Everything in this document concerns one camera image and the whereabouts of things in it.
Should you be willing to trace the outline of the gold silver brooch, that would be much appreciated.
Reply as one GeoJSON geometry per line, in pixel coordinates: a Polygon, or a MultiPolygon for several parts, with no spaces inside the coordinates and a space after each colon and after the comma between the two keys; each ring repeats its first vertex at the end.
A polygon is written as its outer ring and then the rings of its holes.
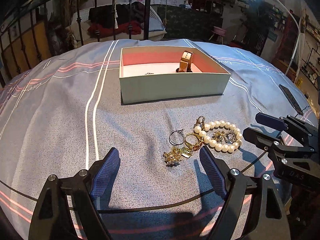
{"type": "Polygon", "coordinates": [[[237,140],[233,131],[215,131],[212,139],[221,144],[232,144],[237,140]]]}

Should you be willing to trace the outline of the tan leather strap watch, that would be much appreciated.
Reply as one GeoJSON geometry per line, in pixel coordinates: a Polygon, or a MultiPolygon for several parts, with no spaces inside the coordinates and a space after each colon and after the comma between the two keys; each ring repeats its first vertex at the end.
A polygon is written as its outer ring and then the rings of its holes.
{"type": "Polygon", "coordinates": [[[176,72],[177,73],[192,72],[191,70],[192,58],[193,58],[193,52],[184,51],[180,59],[180,65],[176,69],[176,72]]]}

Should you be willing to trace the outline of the black smartphone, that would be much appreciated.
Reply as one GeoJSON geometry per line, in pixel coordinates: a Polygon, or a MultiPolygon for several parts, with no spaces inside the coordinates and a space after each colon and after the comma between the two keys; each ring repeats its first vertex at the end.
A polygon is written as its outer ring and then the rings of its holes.
{"type": "Polygon", "coordinates": [[[283,94],[285,95],[285,97],[287,98],[291,106],[295,109],[297,114],[303,115],[304,113],[300,108],[300,105],[298,104],[297,100],[295,99],[293,94],[290,92],[290,90],[287,87],[284,87],[283,85],[279,85],[279,88],[283,92],[283,94]]]}

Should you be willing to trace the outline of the silver keyring clasp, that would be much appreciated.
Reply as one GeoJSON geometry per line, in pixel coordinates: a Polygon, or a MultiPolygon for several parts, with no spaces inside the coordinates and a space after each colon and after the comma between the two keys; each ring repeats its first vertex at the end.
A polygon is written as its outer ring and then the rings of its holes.
{"type": "Polygon", "coordinates": [[[196,119],[196,123],[195,123],[194,127],[200,126],[201,128],[204,128],[204,125],[205,125],[205,117],[204,116],[199,116],[196,119]]]}

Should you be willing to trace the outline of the blue plaid bedsheet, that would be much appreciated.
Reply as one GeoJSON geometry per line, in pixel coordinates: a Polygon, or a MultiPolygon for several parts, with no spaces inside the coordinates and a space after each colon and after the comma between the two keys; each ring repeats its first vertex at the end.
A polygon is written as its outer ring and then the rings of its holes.
{"type": "Polygon", "coordinates": [[[221,96],[123,105],[119,60],[125,47],[147,41],[92,43],[38,64],[1,90],[1,208],[28,238],[36,200],[49,175],[71,177],[119,151],[120,168],[97,200],[114,239],[205,239],[223,205],[194,153],[167,167],[169,134],[189,133],[196,119],[257,128],[258,112],[280,117],[296,111],[279,85],[318,120],[305,96],[267,61],[240,49],[188,40],[169,46],[201,48],[230,72],[221,96]]]}

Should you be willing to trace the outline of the green potted plant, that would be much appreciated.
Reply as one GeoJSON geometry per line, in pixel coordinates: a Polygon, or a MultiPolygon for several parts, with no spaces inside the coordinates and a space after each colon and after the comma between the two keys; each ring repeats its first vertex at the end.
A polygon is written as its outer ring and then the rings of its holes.
{"type": "Polygon", "coordinates": [[[260,56],[280,12],[265,0],[238,0],[238,6],[245,17],[240,20],[241,26],[246,28],[241,42],[246,50],[260,56]]]}

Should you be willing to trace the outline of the pink stool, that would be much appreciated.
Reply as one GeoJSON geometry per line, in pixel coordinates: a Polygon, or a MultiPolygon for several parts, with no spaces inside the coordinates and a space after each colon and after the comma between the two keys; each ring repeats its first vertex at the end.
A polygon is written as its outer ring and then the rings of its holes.
{"type": "Polygon", "coordinates": [[[214,26],[214,29],[212,30],[212,33],[213,33],[213,34],[212,34],[211,37],[209,38],[209,41],[211,41],[211,40],[213,39],[214,35],[217,35],[217,36],[218,36],[217,41],[218,41],[220,44],[223,44],[223,38],[225,37],[226,30],[214,26]]]}

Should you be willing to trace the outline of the mint box with pink interior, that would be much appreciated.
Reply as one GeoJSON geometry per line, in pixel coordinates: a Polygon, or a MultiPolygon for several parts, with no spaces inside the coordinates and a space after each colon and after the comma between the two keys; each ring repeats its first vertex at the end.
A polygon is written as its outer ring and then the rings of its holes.
{"type": "Polygon", "coordinates": [[[230,76],[221,64],[197,48],[139,46],[122,48],[120,54],[120,92],[126,105],[221,95],[230,76]],[[184,51],[193,52],[192,72],[177,73],[184,51]]]}

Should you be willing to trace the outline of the white gooseneck lamp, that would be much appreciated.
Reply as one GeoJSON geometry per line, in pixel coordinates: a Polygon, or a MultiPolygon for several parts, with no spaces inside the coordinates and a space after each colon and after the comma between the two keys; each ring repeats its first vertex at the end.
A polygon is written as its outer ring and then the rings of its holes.
{"type": "Polygon", "coordinates": [[[294,24],[296,25],[297,27],[297,38],[296,38],[296,41],[295,41],[295,46],[294,46],[294,49],[292,51],[292,55],[291,55],[291,58],[290,58],[290,61],[289,61],[289,65],[285,71],[285,75],[287,76],[287,74],[289,73],[289,70],[291,68],[291,65],[295,59],[295,56],[297,54],[297,50],[298,50],[298,46],[299,46],[299,42],[300,42],[300,35],[301,35],[301,32],[300,32],[300,25],[298,24],[298,22],[296,21],[295,17],[293,16],[293,14],[289,11],[289,9],[287,9],[287,7],[285,7],[285,5],[283,5],[283,3],[281,3],[280,0],[276,0],[276,2],[281,6],[282,9],[284,9],[287,13],[287,20],[293,20],[294,24]]]}

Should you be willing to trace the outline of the dark floral cabinet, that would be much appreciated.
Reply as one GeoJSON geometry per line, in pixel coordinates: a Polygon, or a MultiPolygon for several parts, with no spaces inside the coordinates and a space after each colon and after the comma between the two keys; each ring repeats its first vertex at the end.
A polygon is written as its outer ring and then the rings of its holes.
{"type": "Polygon", "coordinates": [[[214,27],[222,27],[223,18],[204,11],[185,9],[171,5],[157,5],[155,9],[161,20],[166,20],[164,38],[167,40],[187,38],[208,41],[214,27]]]}

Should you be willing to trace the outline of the black iron bed frame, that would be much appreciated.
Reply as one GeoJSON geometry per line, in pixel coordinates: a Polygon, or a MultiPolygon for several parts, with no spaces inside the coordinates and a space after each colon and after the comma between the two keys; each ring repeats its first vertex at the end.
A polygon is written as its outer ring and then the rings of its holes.
{"type": "Polygon", "coordinates": [[[151,0],[1,0],[1,86],[38,63],[79,48],[66,30],[75,12],[92,7],[141,2],[145,28],[151,0]]]}

